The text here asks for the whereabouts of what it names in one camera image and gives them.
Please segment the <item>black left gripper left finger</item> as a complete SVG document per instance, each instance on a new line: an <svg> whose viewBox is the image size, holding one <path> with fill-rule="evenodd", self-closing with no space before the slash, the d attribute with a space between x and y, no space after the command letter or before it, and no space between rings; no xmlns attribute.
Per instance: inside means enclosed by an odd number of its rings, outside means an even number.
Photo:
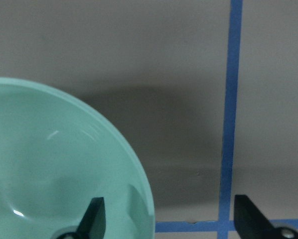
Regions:
<svg viewBox="0 0 298 239"><path fill-rule="evenodd" d="M103 239L106 230L106 210L103 197L92 198L77 227L75 239Z"/></svg>

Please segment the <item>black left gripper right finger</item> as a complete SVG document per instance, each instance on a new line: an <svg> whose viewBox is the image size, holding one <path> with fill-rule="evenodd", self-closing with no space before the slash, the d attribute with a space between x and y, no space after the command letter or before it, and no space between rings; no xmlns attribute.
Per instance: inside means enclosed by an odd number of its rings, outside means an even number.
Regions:
<svg viewBox="0 0 298 239"><path fill-rule="evenodd" d="M234 227L242 239L287 239L289 230L274 227L247 195L235 195Z"/></svg>

